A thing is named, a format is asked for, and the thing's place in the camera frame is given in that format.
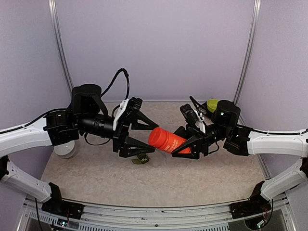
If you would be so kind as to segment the orange pill bottle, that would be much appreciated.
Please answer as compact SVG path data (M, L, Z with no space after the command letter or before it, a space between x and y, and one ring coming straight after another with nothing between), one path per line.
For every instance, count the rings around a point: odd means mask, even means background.
M148 138L150 146L169 154L181 146L185 141L186 139L162 128L155 128Z

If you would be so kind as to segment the green weekly pill organizer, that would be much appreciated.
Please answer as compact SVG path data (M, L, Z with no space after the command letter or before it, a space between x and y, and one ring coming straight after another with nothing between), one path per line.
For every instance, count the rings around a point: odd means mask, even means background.
M136 158L131 160L133 164L135 165L143 165L150 161L150 158L147 154L139 154L136 156Z

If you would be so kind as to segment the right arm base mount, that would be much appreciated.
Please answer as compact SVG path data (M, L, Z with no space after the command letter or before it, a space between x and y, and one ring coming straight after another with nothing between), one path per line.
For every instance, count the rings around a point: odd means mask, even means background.
M243 218L271 210L269 201L242 201L230 204L233 219Z

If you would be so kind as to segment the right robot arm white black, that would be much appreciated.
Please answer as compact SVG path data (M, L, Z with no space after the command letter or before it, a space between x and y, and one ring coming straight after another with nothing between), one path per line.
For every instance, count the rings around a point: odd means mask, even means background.
M224 141L224 149L239 156L256 154L284 154L298 156L298 160L288 169L270 180L258 183L246 209L255 214L265 203L275 196L292 189L308 180L308 131L261 131L238 124L241 109L233 102L220 100L212 113L210 125L201 114L200 105L191 98L189 104L180 107L186 126L179 127L175 134L185 142L172 151L172 157L199 159L210 154L209 146Z

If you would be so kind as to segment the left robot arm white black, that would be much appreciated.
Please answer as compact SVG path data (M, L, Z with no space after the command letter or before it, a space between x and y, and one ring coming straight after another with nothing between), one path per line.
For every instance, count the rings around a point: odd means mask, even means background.
M142 99L124 99L112 117L101 100L102 89L95 84L74 87L66 109L53 109L32 122L0 132L0 181L35 197L57 214L67 210L60 189L21 171L8 158L15 152L60 146L85 134L112 141L113 151L127 158L153 153L155 148L129 136L129 130L153 130L158 125L141 111Z

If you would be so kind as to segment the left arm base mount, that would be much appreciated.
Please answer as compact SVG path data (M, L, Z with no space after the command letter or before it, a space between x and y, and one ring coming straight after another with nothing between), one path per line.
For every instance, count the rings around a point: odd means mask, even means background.
M51 214L80 220L84 210L84 205L65 200L56 201L50 199L42 204L41 209Z

